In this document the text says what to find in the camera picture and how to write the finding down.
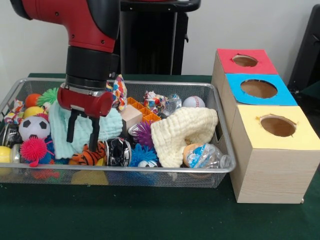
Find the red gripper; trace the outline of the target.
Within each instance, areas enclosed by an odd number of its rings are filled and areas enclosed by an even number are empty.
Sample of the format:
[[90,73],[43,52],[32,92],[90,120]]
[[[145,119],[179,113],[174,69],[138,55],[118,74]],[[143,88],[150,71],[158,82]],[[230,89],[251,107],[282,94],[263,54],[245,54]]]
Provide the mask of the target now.
[[57,101],[63,109],[71,111],[68,119],[66,141],[68,143],[73,142],[75,122],[78,117],[77,111],[80,111],[91,120],[92,133],[90,134],[88,149],[95,152],[100,131],[99,117],[105,117],[109,114],[114,101],[112,93],[105,90],[95,91],[77,88],[62,83],[58,89]]

